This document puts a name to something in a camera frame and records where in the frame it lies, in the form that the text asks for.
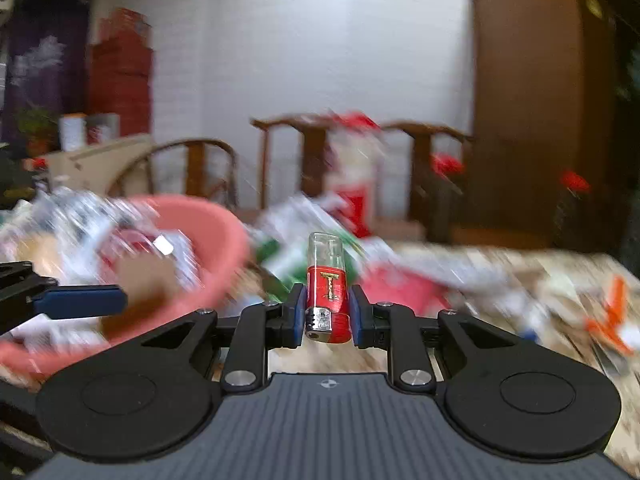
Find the dark bottle red lid right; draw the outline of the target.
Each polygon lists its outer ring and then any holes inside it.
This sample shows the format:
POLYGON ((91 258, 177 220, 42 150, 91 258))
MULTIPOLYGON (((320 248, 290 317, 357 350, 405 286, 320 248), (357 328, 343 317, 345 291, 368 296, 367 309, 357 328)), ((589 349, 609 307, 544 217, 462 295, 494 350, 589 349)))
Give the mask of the dark bottle red lid right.
POLYGON ((585 252, 589 248, 591 186, 572 170, 561 174, 560 185, 561 193, 554 214, 553 246, 585 252))

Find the wooden cabinet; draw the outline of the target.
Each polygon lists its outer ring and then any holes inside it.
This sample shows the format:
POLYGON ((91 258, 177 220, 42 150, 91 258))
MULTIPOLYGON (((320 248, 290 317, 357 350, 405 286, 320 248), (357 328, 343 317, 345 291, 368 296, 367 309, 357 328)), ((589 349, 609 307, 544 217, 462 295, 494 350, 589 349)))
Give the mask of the wooden cabinet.
POLYGON ((615 53, 605 0, 472 0, 471 226, 548 236, 561 177, 611 192, 615 53))

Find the dark bottle red lid left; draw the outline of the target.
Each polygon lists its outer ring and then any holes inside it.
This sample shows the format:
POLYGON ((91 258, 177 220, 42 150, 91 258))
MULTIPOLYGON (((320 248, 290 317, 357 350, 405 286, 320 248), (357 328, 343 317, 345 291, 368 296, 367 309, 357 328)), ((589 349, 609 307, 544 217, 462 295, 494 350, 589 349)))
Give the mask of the dark bottle red lid left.
POLYGON ((432 171, 434 204, 430 235, 434 242, 448 244, 463 198, 465 166, 454 156, 434 154, 432 171))

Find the red cardboard box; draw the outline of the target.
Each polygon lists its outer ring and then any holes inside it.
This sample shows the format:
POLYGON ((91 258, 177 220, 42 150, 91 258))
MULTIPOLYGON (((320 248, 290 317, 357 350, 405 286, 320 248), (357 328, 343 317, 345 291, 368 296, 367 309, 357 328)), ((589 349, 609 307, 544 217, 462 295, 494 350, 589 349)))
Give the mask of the red cardboard box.
POLYGON ((445 286, 398 266, 370 266, 360 275, 357 284, 371 304, 400 304, 420 318, 436 318, 440 310, 450 309, 445 286))

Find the stack of red boxes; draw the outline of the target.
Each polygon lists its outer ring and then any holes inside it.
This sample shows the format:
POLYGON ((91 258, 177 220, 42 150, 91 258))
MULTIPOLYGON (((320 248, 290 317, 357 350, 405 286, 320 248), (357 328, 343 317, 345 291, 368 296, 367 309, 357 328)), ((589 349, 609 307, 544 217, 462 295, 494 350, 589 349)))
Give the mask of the stack of red boxes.
POLYGON ((88 111, 117 115, 121 136, 151 131, 151 32, 143 14, 116 8, 100 21, 90 48, 88 111))

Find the wooden chair behind table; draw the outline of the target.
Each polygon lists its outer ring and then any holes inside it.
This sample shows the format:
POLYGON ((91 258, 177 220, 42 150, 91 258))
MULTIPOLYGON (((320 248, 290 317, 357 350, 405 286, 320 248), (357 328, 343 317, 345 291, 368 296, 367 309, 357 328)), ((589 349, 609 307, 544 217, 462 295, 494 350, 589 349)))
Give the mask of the wooden chair behind table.
POLYGON ((258 204, 268 205, 271 133, 291 128, 302 136, 299 189, 308 197, 336 194, 344 204, 337 218, 358 237, 378 226, 376 196, 382 183, 386 132, 405 133, 412 141, 408 220, 400 229, 420 224, 433 243, 449 244, 454 237, 457 206, 463 196, 465 156, 473 139, 446 125, 396 120, 379 125, 362 113, 288 114, 253 118, 262 134, 259 156, 258 204))

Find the floral quilted tablecloth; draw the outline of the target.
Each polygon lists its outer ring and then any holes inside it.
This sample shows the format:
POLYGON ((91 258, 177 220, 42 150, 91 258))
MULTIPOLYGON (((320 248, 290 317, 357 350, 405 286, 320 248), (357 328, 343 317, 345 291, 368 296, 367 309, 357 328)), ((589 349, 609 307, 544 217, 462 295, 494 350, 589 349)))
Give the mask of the floral quilted tablecloth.
POLYGON ((582 323, 603 318, 614 275, 627 285, 624 338, 639 344, 639 279, 608 255, 562 250, 376 244, 363 272, 390 264, 426 278, 440 278, 450 306, 511 333, 532 330, 545 347, 602 370, 623 401, 622 418, 605 453, 631 474, 639 472, 639 357, 616 358, 609 346, 598 356, 582 323))

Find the bag of paper cups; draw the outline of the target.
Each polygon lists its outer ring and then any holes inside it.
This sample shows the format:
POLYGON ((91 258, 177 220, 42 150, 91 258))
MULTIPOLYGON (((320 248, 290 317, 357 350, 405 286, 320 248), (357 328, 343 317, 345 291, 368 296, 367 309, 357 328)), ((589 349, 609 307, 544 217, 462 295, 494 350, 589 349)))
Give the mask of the bag of paper cups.
POLYGON ((341 200, 338 220, 358 238, 371 235, 378 170, 384 153, 382 130, 359 112, 328 115, 324 189, 341 200))

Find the pink plastic basin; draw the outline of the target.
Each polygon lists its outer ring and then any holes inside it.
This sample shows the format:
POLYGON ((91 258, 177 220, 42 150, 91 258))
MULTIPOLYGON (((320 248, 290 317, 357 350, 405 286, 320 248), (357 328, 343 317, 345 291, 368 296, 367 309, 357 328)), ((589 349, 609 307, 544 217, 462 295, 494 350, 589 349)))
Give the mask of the pink plastic basin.
POLYGON ((219 307, 250 248, 229 209, 184 195, 106 198, 64 188, 14 208, 1 261, 54 289, 1 327, 1 368, 43 380, 198 309, 219 307))

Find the red transparent lighter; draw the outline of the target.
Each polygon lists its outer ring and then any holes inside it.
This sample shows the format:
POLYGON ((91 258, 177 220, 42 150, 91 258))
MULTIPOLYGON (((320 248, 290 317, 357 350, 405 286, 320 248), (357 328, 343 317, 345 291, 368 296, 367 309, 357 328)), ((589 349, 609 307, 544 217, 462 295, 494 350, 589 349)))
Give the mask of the red transparent lighter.
POLYGON ((325 344, 349 342, 352 333, 341 239, 329 233, 311 233, 307 257, 306 335, 325 344))

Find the dark bottle red lid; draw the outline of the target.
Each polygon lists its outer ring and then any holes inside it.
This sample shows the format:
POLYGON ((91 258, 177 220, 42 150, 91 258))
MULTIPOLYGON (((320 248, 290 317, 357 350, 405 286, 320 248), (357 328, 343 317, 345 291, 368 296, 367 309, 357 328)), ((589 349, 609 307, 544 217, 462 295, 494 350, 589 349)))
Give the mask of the dark bottle red lid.
POLYGON ((430 235, 434 242, 448 244, 463 198, 465 166, 454 156, 434 154, 432 171, 434 204, 430 235))
POLYGON ((572 170, 561 174, 560 185, 561 193, 554 214, 553 246, 585 252, 589 248, 591 186, 572 170))

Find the brown cardboard piece in basin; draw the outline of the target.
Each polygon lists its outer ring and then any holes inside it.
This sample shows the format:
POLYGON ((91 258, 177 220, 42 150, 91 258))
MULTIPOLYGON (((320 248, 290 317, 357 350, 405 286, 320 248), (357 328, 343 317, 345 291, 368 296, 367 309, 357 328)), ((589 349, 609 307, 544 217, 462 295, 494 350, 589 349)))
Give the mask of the brown cardboard piece in basin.
POLYGON ((171 258, 148 252, 118 260, 115 276, 128 304, 121 314, 101 318, 102 333, 113 344, 152 330, 155 317, 181 290, 171 258))

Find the orange white paper strip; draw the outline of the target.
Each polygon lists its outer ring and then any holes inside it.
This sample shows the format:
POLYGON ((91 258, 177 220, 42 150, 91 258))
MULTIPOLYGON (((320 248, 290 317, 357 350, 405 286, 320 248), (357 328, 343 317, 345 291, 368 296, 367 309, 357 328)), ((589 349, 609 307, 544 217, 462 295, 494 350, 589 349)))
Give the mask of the orange white paper strip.
POLYGON ((627 305, 627 285, 621 275, 613 276, 603 305, 603 318, 587 318, 587 332, 600 337, 623 356, 631 356, 634 350, 629 348, 618 334, 626 320, 627 305))

